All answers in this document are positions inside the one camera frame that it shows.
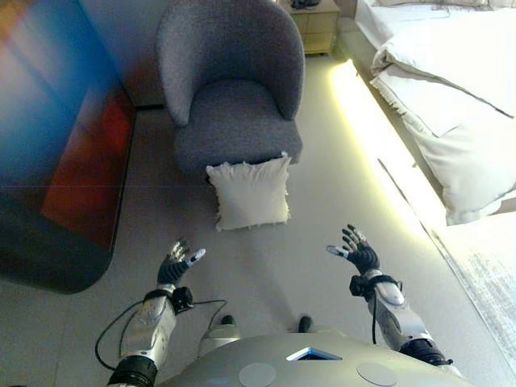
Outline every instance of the bed frame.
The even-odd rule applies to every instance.
[[[340,7],[341,16],[344,17],[343,23],[339,23],[340,31],[337,35],[337,40],[334,46],[334,54],[339,59],[352,59],[359,72],[359,75],[365,80],[369,91],[376,99],[378,105],[383,110],[385,116],[393,125],[394,129],[401,137],[403,143],[412,154],[416,165],[422,170],[427,180],[430,182],[432,188],[442,201],[443,187],[435,178],[433,172],[424,160],[417,144],[412,135],[409,133],[402,117],[396,110],[387,103],[380,95],[377,89],[372,87],[369,82],[373,79],[371,70],[369,68],[372,59],[376,53],[376,49],[369,43],[365,35],[356,25],[354,18],[356,13],[356,0],[334,0],[335,4]],[[501,202],[500,209],[494,214],[516,211],[516,198],[506,199]]]

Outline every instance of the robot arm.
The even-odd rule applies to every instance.
[[[177,284],[206,250],[196,251],[189,259],[185,258],[187,253],[185,241],[179,240],[161,264],[156,289],[147,293],[143,305],[127,325],[121,360],[108,386],[154,386],[156,374],[168,353],[176,315],[193,307],[189,289],[177,288]]]
[[[421,317],[410,308],[397,282],[380,270],[377,254],[366,238],[348,225],[343,229],[343,248],[327,246],[327,250],[352,262],[359,270],[350,284],[352,295],[364,297],[373,317],[378,321],[385,342],[394,351],[437,366],[444,372],[462,377],[435,345]]]

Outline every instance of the nightstand drawer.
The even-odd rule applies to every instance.
[[[291,15],[293,21],[298,26],[298,30],[300,34],[304,34],[306,32],[306,27],[308,24],[308,15]]]
[[[305,53],[311,54],[316,52],[329,52],[331,50],[331,43],[333,34],[306,34],[303,37],[303,46]]]
[[[306,24],[306,33],[322,34],[333,32],[338,17],[339,14],[335,12],[310,15],[308,23]]]

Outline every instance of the carpet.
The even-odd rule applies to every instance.
[[[516,374],[516,213],[432,230],[430,237],[457,275]]]

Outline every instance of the nightstand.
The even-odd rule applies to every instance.
[[[333,0],[321,0],[317,6],[296,10],[290,0],[280,0],[280,5],[292,16],[298,26],[305,54],[329,53],[335,39],[340,8]]]

